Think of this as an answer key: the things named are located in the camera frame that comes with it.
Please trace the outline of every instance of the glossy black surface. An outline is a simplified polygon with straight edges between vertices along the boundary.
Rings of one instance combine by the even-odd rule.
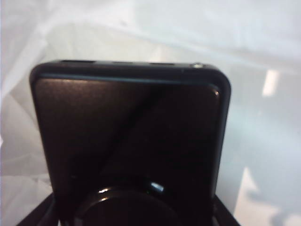
[[[36,67],[31,85],[62,222],[120,186],[165,203],[183,225],[210,225],[230,97],[221,72],[59,62]],[[133,197],[123,206],[136,208]]]

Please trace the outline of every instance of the white cloth backdrop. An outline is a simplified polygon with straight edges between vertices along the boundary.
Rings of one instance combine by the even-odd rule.
[[[57,58],[219,67],[232,97],[217,194],[243,226],[301,225],[300,21],[299,0],[2,0],[2,225],[51,193],[28,74]]]

